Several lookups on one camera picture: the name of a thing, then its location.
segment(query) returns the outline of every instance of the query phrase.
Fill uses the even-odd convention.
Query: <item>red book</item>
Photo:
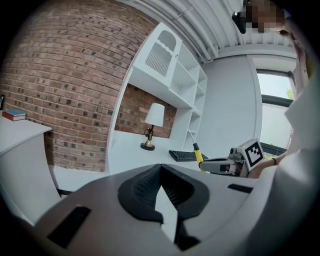
[[[25,114],[24,115],[16,115],[16,116],[14,116],[14,115],[8,114],[5,111],[2,111],[2,116],[4,118],[7,118],[7,119],[11,120],[11,121],[18,121],[18,120],[26,119],[26,115]]]

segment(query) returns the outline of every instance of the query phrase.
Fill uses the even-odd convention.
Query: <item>person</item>
[[[288,37],[292,41],[297,55],[296,67],[293,73],[295,81],[293,93],[295,98],[299,97],[309,83],[309,78],[314,71],[314,64],[309,57],[312,48],[309,47],[308,41],[294,23],[290,13],[270,0],[244,0],[242,12],[234,12],[232,19],[242,34],[246,33],[247,25],[251,25],[252,29],[257,30],[259,33],[273,31]],[[258,179],[265,168],[278,165],[285,156],[297,150],[297,138],[293,131],[288,151],[271,160],[260,163],[251,170],[249,178]]]

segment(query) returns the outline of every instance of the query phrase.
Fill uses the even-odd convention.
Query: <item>white lampshade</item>
[[[164,116],[165,106],[157,103],[152,103],[144,122],[149,125],[162,127],[164,125]]]

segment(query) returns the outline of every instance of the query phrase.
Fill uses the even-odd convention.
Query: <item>keyboard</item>
[[[174,151],[169,150],[170,156],[176,161],[176,162],[192,162],[197,161],[196,153],[195,152],[184,152],[184,151]],[[201,154],[203,160],[208,159],[204,154]]]

